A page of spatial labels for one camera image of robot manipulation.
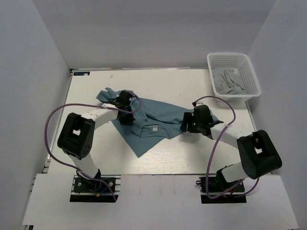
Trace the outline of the blue t-shirt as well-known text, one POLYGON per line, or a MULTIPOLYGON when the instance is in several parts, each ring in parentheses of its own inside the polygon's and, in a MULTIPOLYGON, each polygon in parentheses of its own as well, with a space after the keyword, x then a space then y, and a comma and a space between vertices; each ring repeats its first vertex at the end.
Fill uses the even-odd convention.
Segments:
POLYGON ((182 132, 180 126, 185 112, 192 109, 141 98, 132 100, 135 120, 132 126, 123 126, 118 120, 112 124, 139 158, 163 139, 172 139, 182 132))

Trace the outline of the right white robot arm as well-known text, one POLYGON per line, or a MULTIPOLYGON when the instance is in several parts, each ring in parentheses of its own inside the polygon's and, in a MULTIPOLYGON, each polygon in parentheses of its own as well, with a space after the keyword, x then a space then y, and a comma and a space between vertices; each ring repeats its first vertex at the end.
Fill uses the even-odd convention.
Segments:
POLYGON ((240 180, 259 179, 282 166, 282 159, 266 131, 236 131, 230 125, 215 119, 206 105, 199 105, 192 112, 185 112, 180 130, 201 133, 211 140, 221 141, 238 150, 240 162, 226 166, 218 170, 215 177, 208 178, 208 186, 212 185, 214 191, 217 188, 228 191, 240 180))

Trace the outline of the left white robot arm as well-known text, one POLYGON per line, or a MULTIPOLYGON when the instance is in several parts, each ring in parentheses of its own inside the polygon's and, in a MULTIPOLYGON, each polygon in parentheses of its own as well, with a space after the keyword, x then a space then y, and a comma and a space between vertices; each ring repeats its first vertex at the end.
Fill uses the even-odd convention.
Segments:
POLYGON ((84 184, 90 191, 101 187, 101 173, 90 154, 94 132, 114 120, 131 126, 135 120, 131 108, 134 98, 137 97, 133 93, 121 91, 103 105, 94 106, 94 110, 82 115, 70 113, 65 120, 57 145, 72 159, 77 174, 85 179, 84 184))

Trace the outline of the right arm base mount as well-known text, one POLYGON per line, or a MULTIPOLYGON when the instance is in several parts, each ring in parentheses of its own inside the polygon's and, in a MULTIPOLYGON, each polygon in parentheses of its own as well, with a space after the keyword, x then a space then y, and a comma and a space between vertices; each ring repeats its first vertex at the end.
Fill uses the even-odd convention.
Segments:
MULTIPOLYGON (((195 184, 200 187, 202 204, 243 204, 247 202, 246 196, 243 195, 245 193, 245 188, 242 182, 236 188, 233 188, 224 195, 216 199, 209 199, 205 191, 205 178, 206 177, 199 177, 195 182, 195 184)), ((236 182, 223 184, 223 182, 218 182, 216 176, 209 176, 208 183, 209 194, 211 196, 216 196, 236 184, 236 182)))

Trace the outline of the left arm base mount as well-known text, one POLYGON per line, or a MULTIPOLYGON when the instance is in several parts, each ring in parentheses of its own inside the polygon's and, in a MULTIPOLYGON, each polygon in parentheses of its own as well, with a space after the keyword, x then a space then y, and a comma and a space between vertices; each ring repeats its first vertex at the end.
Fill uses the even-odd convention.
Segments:
MULTIPOLYGON (((117 199, 120 193, 121 176, 101 176, 114 193, 117 199)), ((71 187, 70 202, 72 203, 115 203, 115 199, 108 187, 102 182, 89 182, 82 177, 74 175, 71 187)))

